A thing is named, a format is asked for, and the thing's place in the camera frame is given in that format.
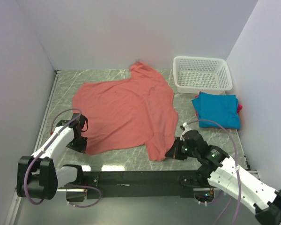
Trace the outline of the salmon pink t-shirt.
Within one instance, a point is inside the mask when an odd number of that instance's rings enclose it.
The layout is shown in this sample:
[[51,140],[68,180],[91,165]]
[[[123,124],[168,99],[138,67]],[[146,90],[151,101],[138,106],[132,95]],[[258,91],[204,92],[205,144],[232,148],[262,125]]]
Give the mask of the salmon pink t-shirt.
[[151,161],[163,161],[175,140],[178,114],[174,92],[164,77],[144,62],[131,76],[84,83],[72,105],[88,119],[86,153],[95,155],[144,145]]

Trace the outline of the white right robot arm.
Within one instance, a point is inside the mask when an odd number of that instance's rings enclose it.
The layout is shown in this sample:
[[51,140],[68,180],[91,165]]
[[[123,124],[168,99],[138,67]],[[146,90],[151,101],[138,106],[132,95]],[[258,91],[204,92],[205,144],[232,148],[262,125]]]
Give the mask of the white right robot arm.
[[262,225],[281,223],[281,189],[276,190],[242,168],[227,152],[208,144],[197,130],[184,131],[165,154],[168,158],[197,159],[201,166],[191,184],[212,186],[239,200]]

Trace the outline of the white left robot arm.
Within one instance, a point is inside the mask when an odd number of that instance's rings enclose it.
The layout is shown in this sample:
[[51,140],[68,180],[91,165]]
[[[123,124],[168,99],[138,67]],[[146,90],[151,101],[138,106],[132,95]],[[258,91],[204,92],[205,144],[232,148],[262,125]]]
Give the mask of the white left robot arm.
[[64,185],[80,188],[84,184],[82,166],[64,165],[56,169],[54,162],[66,148],[85,153],[87,138],[82,133],[87,130],[88,119],[81,112],[73,114],[71,120],[59,121],[51,130],[49,139],[36,152],[19,159],[17,195],[37,205],[52,199],[58,188]]

